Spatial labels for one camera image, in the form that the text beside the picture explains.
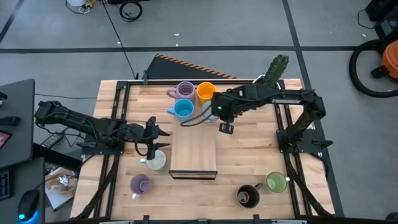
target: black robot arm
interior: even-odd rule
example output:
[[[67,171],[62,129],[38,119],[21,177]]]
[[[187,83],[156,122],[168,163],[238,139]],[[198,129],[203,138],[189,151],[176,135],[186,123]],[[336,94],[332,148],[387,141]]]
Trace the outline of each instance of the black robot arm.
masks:
[[[117,147],[121,142],[146,144],[148,153],[144,156],[148,160],[155,157],[155,151],[169,144],[154,143],[158,136],[169,136],[155,124],[156,117],[150,117],[146,127],[139,124],[126,124],[125,120],[94,118],[61,105],[58,101],[40,101],[35,113],[36,125],[62,124],[66,127],[93,136],[95,144],[102,144],[110,148]]]
[[[276,90],[261,84],[247,84],[226,92],[214,93],[211,113],[225,122],[220,124],[220,131],[232,134],[233,126],[230,124],[238,115],[269,103],[303,105],[301,116],[294,125],[286,129],[291,140],[301,138],[313,121],[326,115],[322,98],[313,90]]]

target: green mug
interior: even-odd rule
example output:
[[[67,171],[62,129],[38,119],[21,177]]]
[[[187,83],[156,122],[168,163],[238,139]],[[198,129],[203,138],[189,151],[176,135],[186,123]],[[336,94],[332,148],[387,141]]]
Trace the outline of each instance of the green mug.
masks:
[[[286,177],[280,172],[272,172],[268,174],[264,180],[264,185],[268,186],[269,190],[275,193],[281,193],[286,189],[287,180]]]

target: caution tape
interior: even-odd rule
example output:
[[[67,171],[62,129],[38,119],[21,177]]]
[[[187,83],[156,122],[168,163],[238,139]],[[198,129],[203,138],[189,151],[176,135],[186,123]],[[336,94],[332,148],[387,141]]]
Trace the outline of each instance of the caution tape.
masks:
[[[155,55],[155,57],[166,59],[166,60],[169,60],[169,61],[174,62],[174,63],[179,63],[181,65],[189,66],[191,68],[199,69],[199,70],[202,70],[204,72],[212,73],[214,75],[218,75],[218,76],[221,76],[221,77],[224,77],[224,78],[236,78],[236,77],[233,77],[232,75],[227,75],[227,74],[222,73],[222,72],[217,72],[217,71],[214,71],[214,70],[212,70],[210,68],[205,68],[205,67],[202,67],[200,65],[195,65],[195,64],[192,64],[192,63],[189,63],[189,62],[184,62],[183,60],[172,58],[172,57],[169,57],[169,56],[166,56],[166,55],[157,54],[157,55]]]

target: wooden workbench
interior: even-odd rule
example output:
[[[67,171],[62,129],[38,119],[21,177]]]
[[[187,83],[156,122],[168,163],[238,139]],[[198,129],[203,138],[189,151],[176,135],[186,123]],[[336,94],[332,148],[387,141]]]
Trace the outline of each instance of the wooden workbench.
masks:
[[[102,81],[94,117],[111,116],[117,81]],[[300,89],[299,79],[286,79],[286,89]],[[225,91],[234,85],[219,85]],[[157,124],[172,134],[173,117],[167,114],[174,99],[165,97],[171,86],[132,86],[127,107],[127,122],[144,124],[150,116],[156,116]],[[121,94],[121,108],[124,94]],[[291,106],[293,121],[302,112],[301,106]],[[278,150],[277,121],[273,105],[266,105],[256,111],[247,111],[234,122],[234,134],[217,133],[215,180],[174,180],[167,172],[158,173],[140,164],[141,158],[133,144],[126,144],[121,156],[116,191],[112,209],[112,220],[142,220],[150,215],[151,220],[188,219],[252,219],[254,214],[260,218],[293,218],[289,188],[282,193],[267,189],[259,191],[261,199],[256,208],[246,209],[238,206],[235,193],[244,184],[255,185],[267,174],[278,171],[286,174],[283,155]],[[158,138],[158,142],[172,143],[172,137]],[[171,146],[161,149],[170,161]],[[326,210],[333,213],[333,206],[324,175],[322,162],[307,155],[301,155],[307,187]],[[78,215],[92,198],[100,179],[103,156],[95,156],[81,169],[71,217]],[[129,183],[136,174],[146,174],[152,182],[152,191],[132,201]],[[296,186],[301,214],[304,214],[303,200]],[[108,191],[104,193],[101,214],[104,215]]]

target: concrete floor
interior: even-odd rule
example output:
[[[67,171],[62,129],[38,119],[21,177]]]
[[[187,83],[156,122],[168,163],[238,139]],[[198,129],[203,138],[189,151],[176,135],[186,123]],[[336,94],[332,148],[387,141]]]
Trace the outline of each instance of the concrete floor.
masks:
[[[95,97],[101,80],[132,79],[121,52],[45,53],[44,49],[120,48],[103,6],[96,4],[90,13],[76,15],[65,8],[63,0],[19,2],[21,8],[16,11],[6,35],[0,34],[0,85],[34,78],[36,93]],[[388,213],[398,211],[396,99],[370,98],[353,88],[348,77],[350,51],[303,51],[302,57],[300,52],[295,52],[300,49],[298,44],[301,47],[356,46],[376,39],[373,30],[356,23],[356,13],[368,2],[152,0],[141,3],[144,13],[133,23],[122,21],[116,6],[106,7],[124,46],[136,48],[127,56],[134,70],[141,74],[154,55],[160,53],[239,78],[254,78],[268,68],[277,54],[288,54],[290,63],[283,77],[309,79],[326,104],[327,116],[322,125],[326,138],[335,142],[329,152],[345,216],[384,219]],[[0,30],[17,3],[18,0],[0,1]],[[285,13],[286,3],[297,31],[296,42],[290,33],[292,27]],[[371,25],[365,14],[362,21]],[[180,47],[239,45],[247,48],[167,52],[151,49],[175,47],[176,44]],[[253,46],[255,49],[261,46],[291,48],[288,51],[249,50]],[[8,54],[15,49],[25,49],[26,54]],[[29,49],[39,49],[39,53],[34,54]],[[369,71],[379,62],[374,52],[360,56],[358,73],[362,74],[363,82],[375,90],[395,89],[396,84],[389,80],[369,78]],[[40,100],[59,100],[70,109],[86,114],[92,114],[95,106],[95,100],[36,96],[36,104]],[[50,127],[51,131],[62,129],[56,125]],[[45,131],[35,129],[35,142],[47,136]],[[78,147],[70,149],[62,142],[55,150],[69,153]],[[46,209],[46,221],[66,220],[71,205],[68,203],[55,213]]]

